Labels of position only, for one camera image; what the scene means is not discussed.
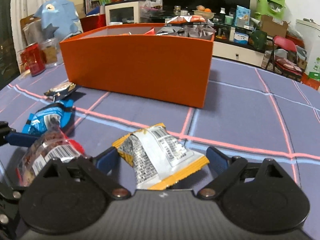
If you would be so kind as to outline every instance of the can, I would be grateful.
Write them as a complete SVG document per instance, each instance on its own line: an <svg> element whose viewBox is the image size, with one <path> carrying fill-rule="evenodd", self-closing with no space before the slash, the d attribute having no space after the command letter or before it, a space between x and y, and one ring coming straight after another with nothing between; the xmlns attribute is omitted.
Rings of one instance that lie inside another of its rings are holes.
<svg viewBox="0 0 320 240"><path fill-rule="evenodd" d="M41 74L45 70L45 64L42 59L38 43L30 44L25 48L25 54L29 65L31 76Z"/></svg>

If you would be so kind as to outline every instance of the metal screw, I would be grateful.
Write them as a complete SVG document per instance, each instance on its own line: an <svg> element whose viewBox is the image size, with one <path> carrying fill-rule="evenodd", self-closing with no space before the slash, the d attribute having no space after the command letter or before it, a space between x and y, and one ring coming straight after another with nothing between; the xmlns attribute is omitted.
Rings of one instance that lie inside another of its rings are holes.
<svg viewBox="0 0 320 240"><path fill-rule="evenodd" d="M21 198L21 193L18 192L18 191L14 191L14 192L12 193L12 195L13 195L13 197L16 198L16 199Z"/></svg>
<svg viewBox="0 0 320 240"><path fill-rule="evenodd" d="M112 191L112 194L115 197L126 197L129 192L125 188L116 188Z"/></svg>
<svg viewBox="0 0 320 240"><path fill-rule="evenodd" d="M212 188L204 188L200 190L200 195L202 197L213 197L216 192Z"/></svg>
<svg viewBox="0 0 320 240"><path fill-rule="evenodd" d="M8 224L9 223L9 218L6 215L1 214L0 215L0 223L4 224L4 225Z"/></svg>

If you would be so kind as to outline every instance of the snack bag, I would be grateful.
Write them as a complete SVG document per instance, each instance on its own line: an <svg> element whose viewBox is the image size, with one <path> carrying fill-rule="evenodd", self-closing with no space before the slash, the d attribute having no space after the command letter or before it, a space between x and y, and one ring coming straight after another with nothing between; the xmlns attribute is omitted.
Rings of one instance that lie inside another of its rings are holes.
<svg viewBox="0 0 320 240"><path fill-rule="evenodd" d="M168 134L163 123L130 133L112 146L134 168L138 189L166 189L209 163Z"/></svg>
<svg viewBox="0 0 320 240"><path fill-rule="evenodd" d="M70 95L72 92L79 89L81 86L76 85L72 82L62 82L61 84L50 88L47 92L44 93L45 96L50 98L53 102L56 102L58 100L62 100L68 95Z"/></svg>
<svg viewBox="0 0 320 240"><path fill-rule="evenodd" d="M35 114L30 114L22 133L42 135L52 126L64 128L70 121L73 100L57 101L47 105Z"/></svg>
<svg viewBox="0 0 320 240"><path fill-rule="evenodd" d="M212 40L215 29L212 23L201 15L175 16L156 35L170 35Z"/></svg>
<svg viewBox="0 0 320 240"><path fill-rule="evenodd" d="M21 186L29 186L41 169L52 158L63 163L84 154L76 141L69 139L58 126L51 127L27 150L16 172Z"/></svg>

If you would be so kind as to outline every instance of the drawer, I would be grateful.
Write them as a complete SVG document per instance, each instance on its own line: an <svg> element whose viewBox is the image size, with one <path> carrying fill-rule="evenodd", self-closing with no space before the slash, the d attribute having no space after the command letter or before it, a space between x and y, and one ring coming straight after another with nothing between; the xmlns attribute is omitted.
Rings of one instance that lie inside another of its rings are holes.
<svg viewBox="0 0 320 240"><path fill-rule="evenodd" d="M248 63L258 67L261 66L264 57L263 53L218 41L214 42L212 55Z"/></svg>

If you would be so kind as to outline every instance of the table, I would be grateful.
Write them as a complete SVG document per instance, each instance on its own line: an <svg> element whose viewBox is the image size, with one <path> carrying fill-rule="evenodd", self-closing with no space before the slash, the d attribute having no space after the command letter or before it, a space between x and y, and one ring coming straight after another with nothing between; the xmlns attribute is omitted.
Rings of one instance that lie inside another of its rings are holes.
<svg viewBox="0 0 320 240"><path fill-rule="evenodd" d="M37 77L15 79L0 91L0 120L21 131L29 114L48 104L43 93L66 79L63 65ZM163 122L187 147L202 153L213 145L252 162L274 158L308 196L311 211L304 229L320 239L320 95L316 90L265 70L213 58L203 109L87 88L72 97L75 129L68 135L92 156L129 132ZM14 168L24 152L10 145L1 147L2 180L17 183ZM123 160L118 180L134 191L133 170ZM198 191L211 180L204 167L185 183Z"/></svg>

